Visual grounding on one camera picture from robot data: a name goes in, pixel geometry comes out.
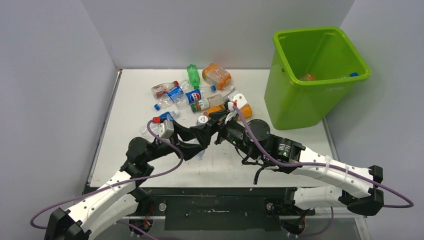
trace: white table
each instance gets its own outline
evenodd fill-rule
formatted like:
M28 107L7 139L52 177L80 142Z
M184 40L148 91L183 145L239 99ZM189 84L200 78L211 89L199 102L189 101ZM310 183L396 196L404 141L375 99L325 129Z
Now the white table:
M244 94L253 110L253 118L266 121L271 133L288 138L308 146L322 155L332 155L326 128L322 122L316 126L295 129L275 130L265 106L264 94L267 86L269 70L228 70L232 76L232 84ZM156 111L157 103L150 88L172 81L187 79L186 70L177 69L124 69L116 87L114 101L108 121L103 129L94 169L91 173L90 187L100 187L126 160L128 143L140 135L139 129L145 126L152 117L166 112L168 109ZM200 86L207 86L201 80ZM188 108L181 112L177 121L184 126L193 126L202 113L192 113ZM282 172L262 171L257 185L253 178L258 166L242 165L241 157L228 142L211 145L206 150L203 160L193 158L185 161L176 171L165 176L147 180L142 187L176 187L176 188L230 188L230 187L320 187L321 181L299 175L288 175ZM154 166L154 174L169 170L178 163L175 154L149 162Z

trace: screw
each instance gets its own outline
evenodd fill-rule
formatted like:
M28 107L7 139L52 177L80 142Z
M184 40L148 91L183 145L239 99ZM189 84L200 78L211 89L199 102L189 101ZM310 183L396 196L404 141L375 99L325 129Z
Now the screw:
M266 205L266 209L268 209L269 211L271 211L272 209L273 209L273 203L272 202L269 202L267 205Z
M163 212L163 211L165 211L165 209L167 209L167 205L165 203L162 202L161 204L159 204L159 210L160 211Z

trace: plastic bottle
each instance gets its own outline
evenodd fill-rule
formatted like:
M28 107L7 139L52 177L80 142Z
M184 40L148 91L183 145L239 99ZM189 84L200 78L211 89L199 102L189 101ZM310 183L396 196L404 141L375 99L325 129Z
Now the plastic bottle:
M251 118L252 117L252 108L251 108L251 106L249 105L249 104L247 104L247 105L245 105L244 107L242 107L241 109L240 109L240 111L241 111L241 114L243 115L243 117L245 118L245 119L249 119L249 118Z
M237 94L239 94L240 92L239 92L239 90L237 90L236 89L236 87L235 86L230 86L229 87L229 90L231 91L231 92L229 92L227 95L225 95L224 97L223 97L223 101L224 102L226 102L226 101L229 101L230 99L233 99L233 97L235 96L235 95L237 95Z
M159 118L165 119L165 120L169 120L169 121L174 121L178 116L180 115L180 111L178 111L177 109L172 110L172 111L167 111L165 113L162 113L161 115L159 115ZM152 123L150 124L150 128L151 130L154 132L154 134L158 135L159 134L159 123ZM154 136L152 136L150 134L150 132L147 130L147 126L143 126L139 129L140 133L141 133L141 137L148 140L148 141L153 141L154 140Z
M196 126L198 126L198 125L202 125L202 124L205 124L207 121L209 120L209 118L207 117L207 116L199 116L198 118L197 118L197 121L196 121ZM194 144L198 144L199 143L199 141L195 138L194 140L193 140L193 143ZM198 157L199 158L199 160L202 160L202 158L203 158L203 154L205 153L205 150L203 150L203 151L201 151L201 152L199 152L197 155L196 155L196 157Z
M152 123L152 124L150 124L150 129L156 135L159 134L159 125L160 125L159 123ZM143 126L142 128L140 128L139 131L140 131L141 137L144 138L144 139L146 139L147 141L152 142L155 139L155 137L152 136L150 134L150 132L147 130L147 126Z
M198 87L200 84L200 76L198 67L194 64L190 64L187 66L188 79L190 80L191 85L193 87Z
M165 113L162 113L161 115L159 115L159 118L161 120L165 119L169 121L174 121L179 115L180 115L180 111L178 111L178 109L175 109L172 111L167 111Z
M306 73L305 76L299 78L300 81L304 81L304 82L310 82L310 81L315 81L315 77L314 75L312 75L311 73Z
M169 83L162 83L159 85L156 85L151 88L151 94L155 99L158 99L162 97L162 95L166 94L167 92L174 89L176 86L178 86L178 81L173 81Z
M215 113L215 112L219 112L225 109L224 104L218 105L218 106L212 106L211 108L209 108L208 110L203 112L203 116L206 116L209 118L209 114L210 113Z
M190 105L193 113L201 112L207 110L211 107L219 106L223 104L223 96L221 94L216 94L215 96L211 96L208 98L201 99Z
M339 79L345 79L345 78L350 78L350 77L356 77L358 76L357 72L352 72L351 74L347 75L347 76L341 76L339 77Z
M177 109L184 109L189 107L190 104L197 102L198 100L209 97L217 90L215 86L204 86L199 87L196 90L188 92L186 94L178 96L174 102Z
M167 92L165 95L161 96L159 102L153 107L158 111L161 109L166 109L176 101L178 96L181 96L183 94L183 90L179 86L177 86L171 91Z
M216 89L223 90L231 83L231 75L224 68L211 63L201 72L202 78Z
M188 93L194 90L193 85L189 82L189 80L180 81L179 87L184 93Z

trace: green bucket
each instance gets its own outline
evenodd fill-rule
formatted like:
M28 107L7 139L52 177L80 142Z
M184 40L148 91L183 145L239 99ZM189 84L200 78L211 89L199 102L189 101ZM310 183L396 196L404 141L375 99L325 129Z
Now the green bucket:
M264 98L275 129L316 125L355 83L371 75L338 27L278 31L273 41L275 52ZM315 81L298 79L309 73Z

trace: white wall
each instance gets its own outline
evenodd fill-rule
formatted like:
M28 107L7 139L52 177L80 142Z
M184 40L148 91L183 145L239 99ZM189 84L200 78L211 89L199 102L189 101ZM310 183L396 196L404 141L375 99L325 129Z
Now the white wall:
M0 239L43 239L30 218L81 192L117 72L79 0L1 1L0 36Z
M372 70L328 115L341 161L380 165L384 181L415 202L367 220L374 240L423 239L424 1L356 0L341 28ZM404 204L387 193L387 204Z
M340 26L354 0L82 0L119 68L269 68L278 30Z

